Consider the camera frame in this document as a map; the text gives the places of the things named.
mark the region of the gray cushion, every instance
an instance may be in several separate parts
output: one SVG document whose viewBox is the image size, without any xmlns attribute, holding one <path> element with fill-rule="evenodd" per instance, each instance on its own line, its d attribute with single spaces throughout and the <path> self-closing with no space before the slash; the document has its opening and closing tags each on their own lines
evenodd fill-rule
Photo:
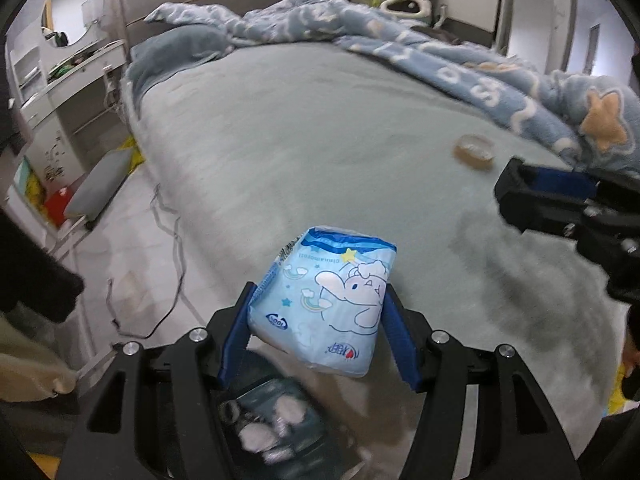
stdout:
<svg viewBox="0 0 640 480">
<path fill-rule="evenodd" d="M 129 173 L 133 148 L 113 150 L 95 165 L 66 205 L 66 218 L 97 218 Z"/>
<path fill-rule="evenodd" d="M 225 57 L 233 49 L 224 32 L 208 25 L 183 25 L 136 45 L 127 68 L 136 110 L 153 85 L 182 70 Z"/>
</svg>

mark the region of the gray bed sheet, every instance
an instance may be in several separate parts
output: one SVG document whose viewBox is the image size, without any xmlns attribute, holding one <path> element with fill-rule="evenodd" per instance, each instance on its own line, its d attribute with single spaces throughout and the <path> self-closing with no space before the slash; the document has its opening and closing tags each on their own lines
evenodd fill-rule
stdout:
<svg viewBox="0 0 640 480">
<path fill-rule="evenodd" d="M 156 85 L 142 118 L 129 117 L 212 267 L 220 307 L 310 226 L 379 236 L 398 246 L 390 281 L 405 306 L 465 345 L 513 344 L 574 453 L 584 449 L 616 375 L 626 306 L 606 297 L 603 272 L 570 242 L 506 226 L 492 193 L 511 156 L 562 167 L 555 155 L 330 44 L 238 50 Z M 456 139 L 471 133 L 495 143 L 492 171 L 453 159 Z M 347 422 L 374 478 L 398 477 L 423 399 L 400 380 L 384 337 L 357 380 L 262 351 Z M 476 398 L 471 390 L 457 478 L 468 472 Z"/>
</svg>

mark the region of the red object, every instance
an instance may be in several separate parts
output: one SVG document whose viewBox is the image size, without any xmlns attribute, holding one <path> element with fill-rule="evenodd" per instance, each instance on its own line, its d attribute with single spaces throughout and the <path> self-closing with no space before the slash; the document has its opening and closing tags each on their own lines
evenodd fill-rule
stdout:
<svg viewBox="0 0 640 480">
<path fill-rule="evenodd" d="M 58 228 L 66 220 L 66 205 L 71 202 L 73 195 L 74 192 L 70 187 L 63 187 L 47 198 L 47 201 L 44 203 L 44 207 L 46 207 L 47 212 L 49 212 L 49 217 Z"/>
</svg>

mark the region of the blue gripper pad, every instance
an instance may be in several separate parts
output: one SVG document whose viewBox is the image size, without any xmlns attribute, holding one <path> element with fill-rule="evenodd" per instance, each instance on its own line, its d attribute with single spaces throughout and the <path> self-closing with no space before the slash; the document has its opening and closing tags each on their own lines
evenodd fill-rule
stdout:
<svg viewBox="0 0 640 480">
<path fill-rule="evenodd" d="M 596 183 L 580 171 L 563 171 L 553 168 L 538 168 L 538 173 L 531 183 L 533 191 L 559 194 L 586 200 L 596 196 Z"/>
<path fill-rule="evenodd" d="M 242 361 L 242 354 L 249 343 L 251 332 L 249 330 L 249 324 L 247 323 L 247 315 L 249 313 L 249 302 L 254 295 L 255 285 L 244 297 L 244 301 L 239 306 L 236 317 L 234 318 L 228 335 L 225 339 L 224 346 L 222 348 L 222 364 L 218 371 L 218 381 L 226 390 L 231 381 L 238 374 L 240 369 L 240 363 Z"/>
<path fill-rule="evenodd" d="M 385 329 L 389 346 L 394 353 L 396 366 L 398 366 L 402 380 L 408 383 L 414 392 L 418 392 L 422 378 L 418 368 L 417 347 L 388 288 L 382 304 L 380 321 Z"/>
</svg>

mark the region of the blue diaper package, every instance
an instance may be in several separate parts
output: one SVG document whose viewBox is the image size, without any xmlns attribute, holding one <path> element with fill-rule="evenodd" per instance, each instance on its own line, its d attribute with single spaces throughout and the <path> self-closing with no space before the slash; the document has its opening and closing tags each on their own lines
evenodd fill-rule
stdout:
<svg viewBox="0 0 640 480">
<path fill-rule="evenodd" d="M 249 327 L 310 368 L 362 377 L 376 344 L 396 247 L 313 227 L 280 251 L 249 304 Z"/>
</svg>

